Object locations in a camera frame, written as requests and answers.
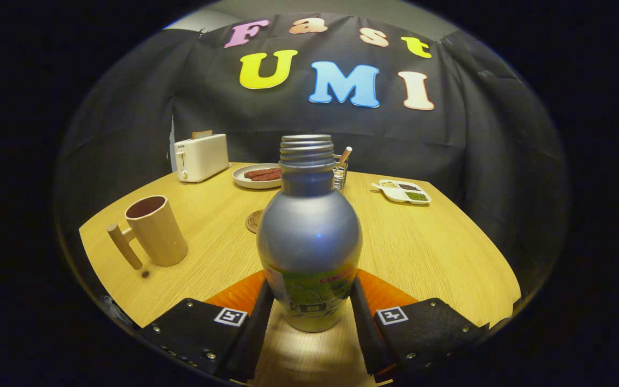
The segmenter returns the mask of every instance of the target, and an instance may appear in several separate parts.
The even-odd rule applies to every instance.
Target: mug handle
[[[118,251],[121,252],[124,258],[126,258],[126,260],[128,261],[128,263],[131,264],[133,269],[140,270],[142,268],[142,262],[140,262],[140,259],[135,254],[130,245],[128,245],[128,242],[135,239],[135,233],[133,233],[133,229],[128,228],[128,230],[122,232],[121,229],[118,228],[118,225],[116,223],[113,223],[113,225],[110,225],[106,228],[106,232],[109,233],[111,240],[113,240],[113,244],[118,247]]]

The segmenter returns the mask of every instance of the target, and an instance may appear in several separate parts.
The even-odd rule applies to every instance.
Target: blue letter m
[[[378,68],[359,64],[346,78],[334,62],[314,62],[312,67],[316,69],[316,85],[314,94],[309,96],[310,101],[331,102],[332,98],[329,95],[329,85],[331,85],[334,95],[341,103],[346,102],[351,91],[355,89],[355,95],[350,99],[353,105],[366,108],[379,107],[374,91],[376,74],[379,74]]]

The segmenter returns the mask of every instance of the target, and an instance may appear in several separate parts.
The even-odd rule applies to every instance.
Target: metal wire cup
[[[341,160],[340,154],[334,154],[334,159],[336,159],[336,164],[334,165],[334,189],[342,192],[343,188],[346,186],[348,163],[339,162]]]

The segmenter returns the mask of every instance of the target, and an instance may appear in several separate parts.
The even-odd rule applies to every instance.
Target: wooden table
[[[233,167],[203,183],[182,183],[169,174],[101,210],[80,228],[88,258],[111,297],[144,327],[185,297],[207,299],[261,270],[255,234],[245,226],[253,211],[264,209],[277,189],[237,186]],[[434,186],[419,184],[431,197],[428,206],[388,201],[371,183],[391,178],[349,172],[343,195],[363,226],[359,267],[417,299],[439,297],[481,326],[508,318],[520,297],[506,259],[488,237]],[[170,200],[189,252],[173,267],[152,264],[131,242],[144,266],[133,270],[106,232],[110,223],[128,226],[123,213],[145,196]],[[375,385],[366,374],[349,302],[334,328],[303,333],[288,325],[278,304],[272,308],[255,379],[250,385]]]

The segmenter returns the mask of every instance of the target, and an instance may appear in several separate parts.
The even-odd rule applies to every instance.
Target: white toaster
[[[174,148],[180,181],[199,183],[228,168],[225,134],[179,141],[174,144]]]

